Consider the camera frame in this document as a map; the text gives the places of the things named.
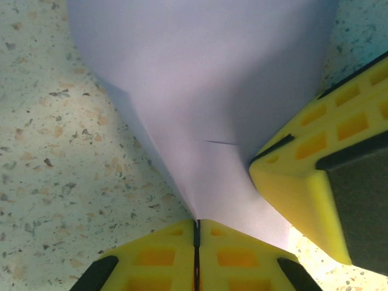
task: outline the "black rubber pad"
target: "black rubber pad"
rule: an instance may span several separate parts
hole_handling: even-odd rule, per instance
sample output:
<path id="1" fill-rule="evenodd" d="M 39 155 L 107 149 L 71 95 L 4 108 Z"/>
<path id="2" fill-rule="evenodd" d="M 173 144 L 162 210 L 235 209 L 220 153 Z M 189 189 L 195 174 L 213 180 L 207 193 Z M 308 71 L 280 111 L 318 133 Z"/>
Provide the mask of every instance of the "black rubber pad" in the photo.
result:
<path id="1" fill-rule="evenodd" d="M 93 262 L 70 291 L 100 291 L 118 262 L 115 256 Z"/>
<path id="2" fill-rule="evenodd" d="M 282 146 L 285 146 L 286 144 L 288 144 L 289 142 L 293 141 L 295 139 L 295 137 L 291 134 L 289 135 L 286 135 L 285 137 L 283 137 L 281 140 L 279 140 L 278 142 L 274 143 L 273 145 L 271 145 L 268 149 L 266 150 L 263 150 L 261 153 L 259 153 L 257 156 L 255 156 L 250 163 L 253 163 L 254 161 L 262 158 L 263 156 L 266 156 L 268 155 L 269 153 L 272 153 L 274 150 L 277 150 L 278 148 L 282 147 Z"/>
<path id="3" fill-rule="evenodd" d="M 388 275 L 388 131 L 320 159 L 354 265 Z"/>
<path id="4" fill-rule="evenodd" d="M 366 64 L 364 67 L 360 68 L 359 70 L 355 71 L 354 73 L 352 73 L 348 77 L 342 79 L 340 82 L 338 82 L 334 86 L 327 89 L 325 92 L 322 93 L 321 96 L 319 96 L 318 99 L 322 99 L 323 97 L 326 97 L 328 94 L 332 93 L 334 90 L 340 88 L 342 85 L 349 82 L 351 79 L 357 77 L 361 73 L 364 73 L 367 69 L 373 67 L 375 64 L 377 64 L 378 62 L 382 61 L 383 59 L 385 59 L 387 57 L 388 57 L 388 52 L 383 53 L 381 56 L 375 58 L 372 62 Z"/>
<path id="5" fill-rule="evenodd" d="M 286 258 L 278 258 L 278 264 L 295 291 L 322 291 L 301 264 Z"/>

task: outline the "rectangular slot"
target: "rectangular slot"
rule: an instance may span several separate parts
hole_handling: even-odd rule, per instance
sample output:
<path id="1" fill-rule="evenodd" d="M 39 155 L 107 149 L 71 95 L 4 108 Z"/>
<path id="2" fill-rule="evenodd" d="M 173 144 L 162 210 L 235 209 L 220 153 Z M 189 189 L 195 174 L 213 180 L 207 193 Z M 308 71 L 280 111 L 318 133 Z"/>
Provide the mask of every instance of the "rectangular slot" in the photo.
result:
<path id="1" fill-rule="evenodd" d="M 277 160 L 279 160 L 279 156 L 273 156 L 267 160 L 267 163 L 274 164 L 275 162 L 277 162 Z"/>
<path id="2" fill-rule="evenodd" d="M 300 144 L 296 150 L 296 159 L 304 159 L 308 156 L 318 153 L 327 147 L 326 133 L 322 132 L 309 138 L 304 143 Z"/>
<path id="3" fill-rule="evenodd" d="M 223 232 L 221 229 L 217 229 L 217 228 L 214 228 L 214 227 L 212 227 L 212 230 L 210 231 L 210 234 L 213 235 L 213 236 L 224 236 L 224 235 L 226 235 L 226 233 Z"/>
<path id="4" fill-rule="evenodd" d="M 379 106 L 381 115 L 384 119 L 388 119 L 388 100 L 384 101 Z"/>
<path id="5" fill-rule="evenodd" d="M 123 291 L 170 291 L 171 278 L 142 277 L 130 278 L 128 286 Z"/>
<path id="6" fill-rule="evenodd" d="M 257 267 L 256 253 L 251 249 L 226 247 L 217 252 L 218 264 L 222 267 Z"/>
<path id="7" fill-rule="evenodd" d="M 311 122 L 317 120 L 318 118 L 326 114 L 326 105 L 322 104 L 314 110 L 310 111 L 302 120 L 302 126 L 306 126 Z"/>
<path id="8" fill-rule="evenodd" d="M 350 138 L 368 127 L 368 119 L 364 112 L 354 115 L 337 125 L 338 140 L 343 141 L 344 139 Z"/>
<path id="9" fill-rule="evenodd" d="M 141 250 L 135 258 L 135 266 L 172 266 L 175 249 L 171 247 L 148 247 Z"/>
<path id="10" fill-rule="evenodd" d="M 354 85 L 350 86 L 349 88 L 344 89 L 343 92 L 341 92 L 339 94 L 339 96 L 335 98 L 335 105 L 337 107 L 341 106 L 344 103 L 346 103 L 347 101 L 350 101 L 354 97 L 359 95 L 359 93 L 360 93 L 360 90 L 358 88 L 358 85 L 354 84 Z"/>
<path id="11" fill-rule="evenodd" d="M 273 291 L 269 280 L 232 278 L 228 285 L 229 291 Z"/>
<path id="12" fill-rule="evenodd" d="M 388 78 L 388 62 L 370 75 L 370 83 L 374 86 Z"/>
<path id="13" fill-rule="evenodd" d="M 183 229 L 172 230 L 169 235 L 183 235 Z"/>

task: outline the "brown speck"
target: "brown speck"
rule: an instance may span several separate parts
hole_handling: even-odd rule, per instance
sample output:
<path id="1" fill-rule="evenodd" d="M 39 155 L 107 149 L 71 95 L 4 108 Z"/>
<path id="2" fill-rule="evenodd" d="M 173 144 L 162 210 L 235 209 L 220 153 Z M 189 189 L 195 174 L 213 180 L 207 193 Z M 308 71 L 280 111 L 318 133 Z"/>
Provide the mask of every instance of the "brown speck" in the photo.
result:
<path id="1" fill-rule="evenodd" d="M 110 175 L 112 174 L 112 172 L 113 172 L 111 166 L 110 166 L 109 164 L 105 164 L 104 167 L 105 167 L 104 176 L 105 176 L 105 177 L 110 176 Z"/>
<path id="2" fill-rule="evenodd" d="M 133 199 L 133 198 L 136 198 L 136 194 L 134 194 L 134 193 L 126 193 L 126 194 L 124 194 L 124 197 L 126 197 L 128 199 Z"/>
<path id="3" fill-rule="evenodd" d="M 22 161 L 28 161 L 28 160 L 31 160 L 31 159 L 33 159 L 34 157 L 32 156 L 32 154 L 30 153 L 30 152 L 24 152 L 22 155 L 21 155 L 21 157 L 20 157 L 20 159 L 22 160 Z"/>
<path id="4" fill-rule="evenodd" d="M 155 173 L 159 173 L 158 169 L 155 168 L 154 166 L 151 166 L 151 167 L 150 167 L 150 170 L 153 171 L 153 172 L 155 172 Z"/>
<path id="5" fill-rule="evenodd" d="M 42 188 L 41 190 L 39 190 L 39 194 L 42 194 L 42 195 L 49 195 L 49 190 L 48 188 Z"/>
<path id="6" fill-rule="evenodd" d="M 28 13 L 28 16 L 29 18 L 31 18 L 32 20 L 36 19 L 37 17 L 37 13 L 34 11 L 34 12 L 29 12 Z"/>
<path id="7" fill-rule="evenodd" d="M 105 91 L 105 89 L 102 88 L 102 87 L 98 88 L 98 90 L 99 90 L 102 94 L 106 94 L 106 93 L 107 93 L 107 92 Z"/>
<path id="8" fill-rule="evenodd" d="M 7 169 L 7 170 L 9 170 L 9 171 L 11 171 L 11 170 L 13 170 L 16 167 L 16 162 L 13 162 L 12 164 L 6 163 L 2 167 Z"/>
<path id="9" fill-rule="evenodd" d="M 54 213 L 53 219 L 55 218 L 63 218 L 63 215 L 61 215 L 60 213 Z"/>
<path id="10" fill-rule="evenodd" d="M 108 124 L 108 118 L 106 116 L 100 115 L 98 117 L 98 124 L 99 125 L 107 125 Z"/>
<path id="11" fill-rule="evenodd" d="M 15 279 L 23 279 L 25 270 L 22 267 L 16 266 L 13 270 L 13 277 Z"/>
<path id="12" fill-rule="evenodd" d="M 47 98 L 41 98 L 39 100 L 39 104 L 44 106 L 44 107 L 47 107 Z"/>
<path id="13" fill-rule="evenodd" d="M 97 116 L 97 113 L 91 112 L 91 111 L 87 110 L 87 111 L 86 111 L 86 116 L 87 116 L 88 118 L 94 118 L 94 117 Z"/>
<path id="14" fill-rule="evenodd" d="M 117 173 L 122 173 L 122 167 L 120 166 L 120 164 L 116 165 L 116 172 Z"/>
<path id="15" fill-rule="evenodd" d="M 49 158 L 44 159 L 44 163 L 48 165 L 49 167 L 54 167 Z"/>
<path id="16" fill-rule="evenodd" d="M 75 85 L 72 83 L 59 83 L 60 88 L 74 88 Z"/>
<path id="17" fill-rule="evenodd" d="M 133 146 L 136 147 L 137 149 L 141 148 L 141 144 L 140 144 L 140 142 L 136 138 L 133 141 Z"/>
<path id="18" fill-rule="evenodd" d="M 16 44 L 6 42 L 5 45 L 7 46 L 8 50 L 14 50 L 16 48 Z"/>
<path id="19" fill-rule="evenodd" d="M 17 197 L 22 197 L 25 194 L 25 188 L 18 187 L 16 189 L 16 196 Z"/>
<path id="20" fill-rule="evenodd" d="M 83 74 L 83 73 L 85 73 L 85 69 L 77 68 L 77 69 L 74 70 L 74 73 L 76 73 L 76 74 Z"/>
<path id="21" fill-rule="evenodd" d="M 63 134 L 63 128 L 59 125 L 56 125 L 54 129 L 55 138 L 59 138 L 62 134 Z"/>
<path id="22" fill-rule="evenodd" d="M 21 141 L 23 139 L 23 129 L 15 130 L 15 140 Z"/>
<path id="23" fill-rule="evenodd" d="M 171 193 L 168 193 L 168 194 L 166 194 L 166 195 L 164 195 L 164 196 L 162 197 L 162 200 L 163 200 L 164 202 L 171 202 L 172 199 L 173 199 L 173 197 L 174 197 L 174 195 L 172 195 Z"/>
<path id="24" fill-rule="evenodd" d="M 84 263 L 78 261 L 77 259 L 70 259 L 70 265 L 72 265 L 73 268 L 78 268 L 84 266 Z"/>
<path id="25" fill-rule="evenodd" d="M 23 23 L 17 22 L 17 23 L 12 24 L 11 26 L 13 29 L 19 30 L 23 26 Z"/>

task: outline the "speckled countertop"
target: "speckled countertop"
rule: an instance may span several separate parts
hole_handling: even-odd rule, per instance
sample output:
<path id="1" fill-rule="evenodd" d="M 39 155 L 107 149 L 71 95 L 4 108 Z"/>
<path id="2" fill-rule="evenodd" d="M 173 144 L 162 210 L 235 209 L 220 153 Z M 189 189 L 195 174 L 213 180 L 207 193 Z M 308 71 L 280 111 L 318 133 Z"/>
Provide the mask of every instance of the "speckled countertop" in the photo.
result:
<path id="1" fill-rule="evenodd" d="M 69 290 L 105 249 L 189 214 L 80 60 L 65 1 L 0 7 L 0 290 Z M 321 89 L 388 49 L 386 15 L 341 1 Z M 295 229 L 290 249 L 326 291 L 388 290 Z"/>

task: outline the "black foam pad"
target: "black foam pad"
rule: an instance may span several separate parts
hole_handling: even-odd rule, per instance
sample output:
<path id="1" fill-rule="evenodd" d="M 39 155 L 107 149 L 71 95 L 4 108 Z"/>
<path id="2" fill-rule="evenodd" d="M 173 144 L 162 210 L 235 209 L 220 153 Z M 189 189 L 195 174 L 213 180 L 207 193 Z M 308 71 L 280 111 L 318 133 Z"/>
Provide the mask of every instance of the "black foam pad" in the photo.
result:
<path id="1" fill-rule="evenodd" d="M 320 159 L 354 265 L 388 275 L 388 131 Z"/>

